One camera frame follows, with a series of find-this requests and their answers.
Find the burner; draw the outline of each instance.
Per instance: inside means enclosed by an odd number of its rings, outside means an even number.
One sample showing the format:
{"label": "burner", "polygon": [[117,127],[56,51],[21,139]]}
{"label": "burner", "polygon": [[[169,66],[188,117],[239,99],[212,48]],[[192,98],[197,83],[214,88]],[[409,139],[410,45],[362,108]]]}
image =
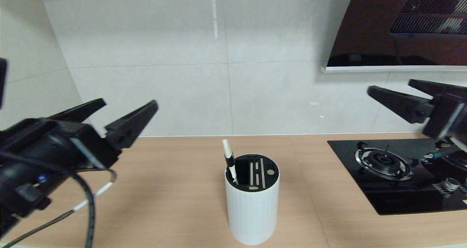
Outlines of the burner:
{"label": "burner", "polygon": [[369,172],[394,181],[412,177],[410,166],[394,153],[378,148],[362,148],[355,153],[357,162]]}
{"label": "burner", "polygon": [[467,170],[467,153],[465,151],[459,151],[443,157],[451,165]]}

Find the black robotic arm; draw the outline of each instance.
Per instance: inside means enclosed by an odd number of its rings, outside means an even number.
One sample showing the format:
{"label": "black robotic arm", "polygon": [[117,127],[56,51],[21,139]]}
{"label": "black robotic arm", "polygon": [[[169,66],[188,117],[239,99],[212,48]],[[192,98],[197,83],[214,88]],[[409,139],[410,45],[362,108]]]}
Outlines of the black robotic arm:
{"label": "black robotic arm", "polygon": [[[7,61],[0,58],[0,107]],[[19,219],[43,210],[70,174],[109,169],[130,148],[158,110],[155,100],[110,123],[105,138],[82,123],[105,106],[103,99],[47,118],[25,119],[0,131],[0,239]]]}

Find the black glass cooktop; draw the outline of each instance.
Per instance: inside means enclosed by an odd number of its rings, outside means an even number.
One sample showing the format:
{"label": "black glass cooktop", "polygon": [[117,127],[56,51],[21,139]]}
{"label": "black glass cooktop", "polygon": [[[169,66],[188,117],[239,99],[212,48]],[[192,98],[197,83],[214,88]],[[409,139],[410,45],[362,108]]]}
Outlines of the black glass cooktop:
{"label": "black glass cooktop", "polygon": [[[467,153],[423,159],[447,143],[432,139],[328,143],[380,215],[467,209]],[[459,186],[452,190],[447,178]]]}

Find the grout line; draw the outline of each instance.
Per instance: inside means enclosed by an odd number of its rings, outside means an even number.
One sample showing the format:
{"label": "grout line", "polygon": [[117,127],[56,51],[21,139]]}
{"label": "grout line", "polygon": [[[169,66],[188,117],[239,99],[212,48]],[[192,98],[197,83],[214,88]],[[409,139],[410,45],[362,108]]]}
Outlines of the grout line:
{"label": "grout line", "polygon": [[232,92],[230,91],[230,70],[229,65],[227,65],[227,76],[229,84],[229,101],[230,101],[230,121],[232,126],[232,135],[234,134],[234,115],[232,114]]}
{"label": "grout line", "polygon": [[[389,83],[389,77],[390,76],[391,76],[391,72],[389,72],[389,74],[387,74],[386,83],[384,84],[384,88],[387,88],[387,84]],[[377,114],[375,115],[375,121],[373,122],[373,126],[371,127],[372,132],[375,129],[375,124],[377,123],[378,113],[379,113],[380,108],[381,108],[381,103],[378,103]]]}
{"label": "grout line", "polygon": [[17,81],[21,81],[21,80],[27,80],[28,78],[33,78],[33,77],[38,77],[40,75],[47,75],[47,74],[50,74],[50,73],[55,73],[55,72],[58,72],[58,71],[62,71],[62,70],[67,70],[68,67],[64,68],[64,69],[60,69],[60,70],[54,70],[54,71],[50,71],[50,72],[45,72],[45,73],[41,73],[39,75],[33,75],[31,77],[25,77],[25,78],[22,78],[20,80],[13,80],[13,81],[10,81],[10,82],[7,82],[6,84],[10,84],[10,83],[14,83],[14,82],[17,82]]}
{"label": "grout line", "polygon": [[300,170],[300,174],[302,175],[302,180],[303,180],[303,182],[305,183],[306,191],[308,192],[308,196],[310,196],[310,201],[312,202],[313,209],[314,209],[314,211],[315,211],[316,216],[318,217],[318,220],[320,221],[321,231],[322,231],[322,233],[323,233],[323,235],[324,235],[324,238],[325,238],[325,240],[326,240],[327,246],[328,246],[328,247],[331,247],[331,245],[330,245],[330,243],[329,243],[329,239],[327,238],[327,235],[326,235],[326,231],[324,230],[324,227],[323,227],[323,221],[321,220],[320,214],[318,213],[318,211],[317,211],[317,209],[316,209],[316,205],[315,205],[315,203],[313,202],[312,193],[310,193],[310,188],[308,187],[308,183],[307,183],[306,180],[305,180],[305,175],[303,174],[302,167],[300,166],[300,162],[298,161],[297,152],[295,151],[294,144],[292,143],[292,140],[290,140],[290,136],[289,136],[288,139],[289,139],[290,147],[292,148],[292,152],[294,153],[295,161],[297,162],[298,168],[299,168],[299,170]]}
{"label": "grout line", "polygon": [[268,62],[220,62],[220,63],[189,63],[189,64],[159,64],[159,65],[120,65],[120,66],[90,66],[69,67],[70,69],[88,69],[94,67],[156,67],[156,66],[192,66],[192,65],[224,65],[224,64],[256,64],[256,63],[314,63],[320,61],[268,61]]}
{"label": "grout line", "polygon": [[222,0],[222,15],[224,17],[225,55],[227,59],[227,75],[229,80],[229,100],[230,100],[230,122],[232,125],[232,135],[234,134],[234,114],[232,113],[232,92],[230,90],[230,68],[229,68],[229,48],[227,46],[227,24],[225,22],[225,1]]}

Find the white knife block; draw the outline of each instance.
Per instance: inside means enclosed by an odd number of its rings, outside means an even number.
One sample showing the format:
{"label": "white knife block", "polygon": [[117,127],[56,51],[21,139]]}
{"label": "white knife block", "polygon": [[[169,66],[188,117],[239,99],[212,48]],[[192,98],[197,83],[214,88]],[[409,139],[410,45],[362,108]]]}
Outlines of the white knife block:
{"label": "white knife block", "polygon": [[233,236],[246,245],[263,243],[272,236],[277,223],[280,174],[273,185],[254,192],[236,188],[227,179],[228,174],[230,172],[227,173],[226,169],[224,179],[227,211]]}

